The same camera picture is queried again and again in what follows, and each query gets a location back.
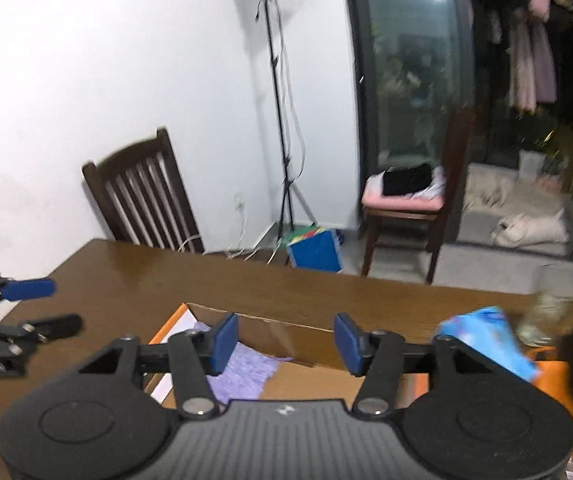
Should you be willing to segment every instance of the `purple fuzzy fabric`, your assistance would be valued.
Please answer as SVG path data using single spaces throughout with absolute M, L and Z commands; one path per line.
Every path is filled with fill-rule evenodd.
M 196 323 L 196 330 L 207 332 L 210 328 L 202 322 Z M 231 399 L 260 398 L 264 384 L 278 371 L 284 359 L 267 357 L 260 352 L 237 343 L 224 373 L 218 377 L 207 377 L 215 398 L 224 404 Z

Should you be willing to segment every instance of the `cardboard box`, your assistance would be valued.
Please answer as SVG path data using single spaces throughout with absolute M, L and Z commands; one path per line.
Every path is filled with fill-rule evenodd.
M 169 319 L 151 342 L 164 342 L 172 333 L 186 330 L 187 320 L 189 324 L 194 323 L 191 316 L 214 326 L 225 314 L 214 308 L 187 304 L 184 310 L 181 307 Z M 260 399 L 344 399 L 351 407 L 363 378 L 352 377 L 346 371 L 335 348 L 332 331 L 244 314 L 238 316 L 241 343 L 266 355 L 293 359 L 280 363 L 278 371 L 266 382 Z M 408 405 L 417 396 L 413 392 L 417 381 L 405 381 L 404 384 L 406 386 L 400 388 L 398 405 Z M 170 374 L 152 378 L 146 391 L 164 407 L 175 408 Z

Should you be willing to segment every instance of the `blue plastic package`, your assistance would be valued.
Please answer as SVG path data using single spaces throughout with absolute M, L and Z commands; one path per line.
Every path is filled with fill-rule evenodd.
M 454 316 L 439 324 L 436 335 L 457 337 L 471 348 L 531 382 L 540 373 L 517 346 L 505 314 L 496 306 Z

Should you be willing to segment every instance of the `tripod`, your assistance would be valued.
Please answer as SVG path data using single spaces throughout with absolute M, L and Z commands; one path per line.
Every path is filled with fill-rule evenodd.
M 295 229 L 295 223 L 293 222 L 293 199 L 291 196 L 291 190 L 295 193 L 295 196 L 300 201 L 306 216 L 309 217 L 311 223 L 315 225 L 317 223 L 313 211 L 304 200 L 304 196 L 298 189 L 295 181 L 291 179 L 289 175 L 288 166 L 291 162 L 290 155 L 286 153 L 286 141 L 284 140 L 284 123 L 282 122 L 282 105 L 280 103 L 280 93 L 278 88 L 278 58 L 273 47 L 273 33 L 271 31 L 271 18 L 268 11 L 268 0 L 262 0 L 264 4 L 264 13 L 266 16 L 266 35 L 268 36 L 268 50 L 271 56 L 271 72 L 273 74 L 273 91 L 276 96 L 276 110 L 278 111 L 278 127 L 280 132 L 280 146 L 282 148 L 282 169 L 284 170 L 284 187 L 282 189 L 282 206 L 280 208 L 280 223 L 278 227 L 278 241 L 282 239 L 284 234 L 284 220 L 286 216 L 286 208 L 288 207 L 288 224 L 291 231 Z

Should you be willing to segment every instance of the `wooden table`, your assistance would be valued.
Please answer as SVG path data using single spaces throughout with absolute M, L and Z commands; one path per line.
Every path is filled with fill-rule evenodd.
M 89 242 L 52 278 L 58 287 L 54 297 L 23 301 L 4 323 L 77 312 L 86 322 L 84 332 L 39 349 L 26 378 L 0 380 L 0 413 L 116 337 L 135 333 L 149 341 L 183 302 L 319 328 L 331 328 L 337 312 L 348 312 L 366 330 L 394 330 L 411 342 L 428 341 L 436 325 L 455 314 L 499 305 L 517 316 L 529 305 L 527 296 L 515 294 L 228 261 L 106 240 Z M 0 480 L 7 478 L 0 461 Z

